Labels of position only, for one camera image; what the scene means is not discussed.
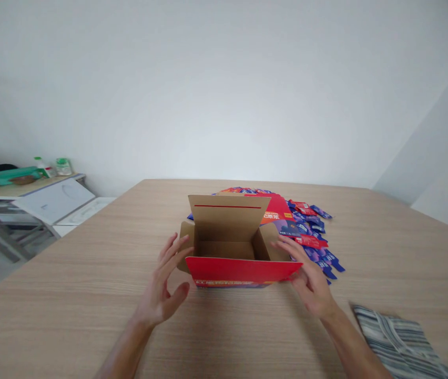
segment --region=white appliance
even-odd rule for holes
[[[67,179],[23,196],[13,204],[52,226],[63,237],[115,199],[95,197],[74,179]]]

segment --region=green container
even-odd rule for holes
[[[0,171],[0,185],[12,184],[9,180],[15,177],[33,175],[35,179],[40,179],[40,173],[36,166],[15,168],[13,170]]]

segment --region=hand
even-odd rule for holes
[[[171,272],[194,250],[190,247],[177,253],[189,236],[184,236],[175,242],[176,239],[177,233],[168,238],[165,247],[159,253],[157,268],[133,316],[135,322],[142,323],[146,327],[154,327],[172,317],[189,293],[187,282],[179,285],[173,295],[167,290]]]
[[[297,242],[282,235],[278,239],[272,243],[274,247],[284,250],[296,261],[303,263],[301,269],[291,277],[291,282],[308,311],[321,320],[332,317],[339,307],[331,295],[322,269],[307,257],[303,247]]]

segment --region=red snack packet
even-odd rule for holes
[[[294,240],[300,245],[313,247],[318,250],[323,247],[328,247],[328,243],[326,241],[318,240],[316,237],[306,234],[301,234],[301,237],[296,237]]]
[[[304,215],[312,215],[312,216],[318,216],[319,214],[315,212],[312,208],[310,208],[310,205],[304,202],[295,202],[293,200],[289,200],[292,204],[296,205],[296,209],[299,213],[302,213]]]

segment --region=forearm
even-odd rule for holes
[[[348,378],[392,378],[340,308],[321,321],[333,340]]]
[[[153,329],[134,319],[130,320],[95,379],[133,378]]]

